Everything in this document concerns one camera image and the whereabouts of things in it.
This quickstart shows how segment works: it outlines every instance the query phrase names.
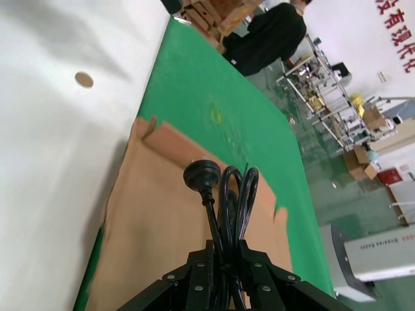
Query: glossy floor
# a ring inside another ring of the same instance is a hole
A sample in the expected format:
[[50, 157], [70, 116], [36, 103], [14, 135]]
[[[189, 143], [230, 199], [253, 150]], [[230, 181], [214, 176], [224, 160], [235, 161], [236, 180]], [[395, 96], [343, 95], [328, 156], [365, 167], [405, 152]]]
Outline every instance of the glossy floor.
[[[319, 225], [335, 224], [351, 238], [393, 229], [399, 222], [388, 207], [391, 203], [385, 188], [369, 179], [356, 182], [347, 172], [338, 144], [323, 127], [314, 127], [307, 120], [307, 108], [287, 86], [278, 86], [282, 75], [278, 63], [273, 64], [249, 81], [259, 88], [291, 123], [302, 155], [305, 173]], [[357, 304], [342, 299], [354, 310], [413, 310], [412, 288], [415, 278], [401, 278], [376, 283], [379, 300]]]

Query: person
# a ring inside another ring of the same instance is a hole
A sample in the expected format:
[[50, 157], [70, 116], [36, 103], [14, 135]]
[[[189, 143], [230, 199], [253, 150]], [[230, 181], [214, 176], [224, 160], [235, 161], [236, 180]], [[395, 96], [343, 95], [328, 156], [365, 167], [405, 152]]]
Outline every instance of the person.
[[250, 76], [278, 58], [288, 60], [303, 40], [307, 27], [303, 14], [312, 0], [291, 0], [253, 18], [244, 37], [224, 38], [225, 59], [242, 75]]

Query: black metal frame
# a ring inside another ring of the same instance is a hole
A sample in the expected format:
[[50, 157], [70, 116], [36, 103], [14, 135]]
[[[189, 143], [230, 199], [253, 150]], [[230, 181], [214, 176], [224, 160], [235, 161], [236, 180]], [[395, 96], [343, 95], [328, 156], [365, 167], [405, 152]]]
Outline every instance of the black metal frame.
[[240, 241], [239, 251], [240, 260], [231, 267], [235, 271], [230, 271], [219, 266], [213, 241], [208, 240], [205, 249], [189, 254], [185, 265], [165, 274], [118, 310], [213, 310], [214, 274], [220, 269], [238, 275], [250, 298], [249, 310], [351, 311], [299, 276], [274, 266], [266, 253], [252, 251], [245, 240]]

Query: cardboard box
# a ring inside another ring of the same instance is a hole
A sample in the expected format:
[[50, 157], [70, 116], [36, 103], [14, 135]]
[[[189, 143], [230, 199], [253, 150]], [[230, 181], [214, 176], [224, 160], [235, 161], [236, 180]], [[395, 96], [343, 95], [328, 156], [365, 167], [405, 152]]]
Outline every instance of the cardboard box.
[[207, 21], [209, 25], [212, 26], [213, 24], [215, 24], [215, 19], [210, 15], [208, 10], [206, 10], [201, 3], [195, 3], [192, 6], [200, 14], [200, 16], [202, 16], [203, 19]]
[[[104, 240], [86, 311], [117, 310], [185, 264], [189, 252], [204, 249], [211, 238], [200, 195], [183, 181], [183, 165], [206, 156], [206, 151], [168, 124], [151, 133], [146, 125], [143, 119], [135, 121], [108, 199]], [[266, 190], [264, 185], [260, 178], [258, 191]], [[257, 193], [246, 230], [248, 247], [266, 252], [273, 264], [292, 271], [288, 212], [279, 209], [274, 214], [275, 196], [269, 205], [260, 200], [263, 195]]]
[[232, 13], [233, 10], [243, 4], [242, 0], [210, 0], [213, 8], [218, 12], [223, 21]]
[[188, 11], [182, 12], [182, 17], [191, 22], [193, 28], [195, 28], [211, 46], [213, 46], [221, 54], [224, 52], [225, 48], [222, 44], [222, 36], [220, 32], [212, 26], [209, 26], [207, 23], [207, 29], [203, 29], [197, 22], [192, 18]]
[[215, 7], [213, 7], [209, 0], [201, 0], [198, 2], [202, 3], [202, 6], [206, 9], [206, 11], [213, 18], [216, 24], [219, 24], [222, 21], [222, 18], [220, 17], [219, 13], [215, 10]]
[[219, 31], [224, 36], [229, 36], [232, 31], [241, 24], [244, 19], [250, 15], [257, 5], [243, 4], [240, 7], [232, 10], [232, 12], [220, 23]]
[[377, 107], [365, 109], [363, 121], [371, 131], [376, 131], [377, 129], [386, 126], [386, 120], [381, 115]]
[[186, 8], [186, 14], [193, 19], [192, 23], [196, 23], [201, 29], [208, 31], [209, 24], [194, 8]]
[[355, 180], [362, 180], [365, 178], [375, 179], [377, 170], [370, 164], [368, 153], [363, 147], [355, 146], [353, 150], [343, 154], [343, 159], [349, 174]]

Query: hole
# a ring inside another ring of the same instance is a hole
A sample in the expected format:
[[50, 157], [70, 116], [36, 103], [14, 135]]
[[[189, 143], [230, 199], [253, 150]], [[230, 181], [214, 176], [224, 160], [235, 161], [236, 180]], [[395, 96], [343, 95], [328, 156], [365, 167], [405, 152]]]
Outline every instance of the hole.
[[83, 73], [80, 71], [75, 75], [75, 80], [82, 85], [83, 87], [87, 87], [88, 89], [93, 86], [93, 80], [91, 76], [87, 73]]

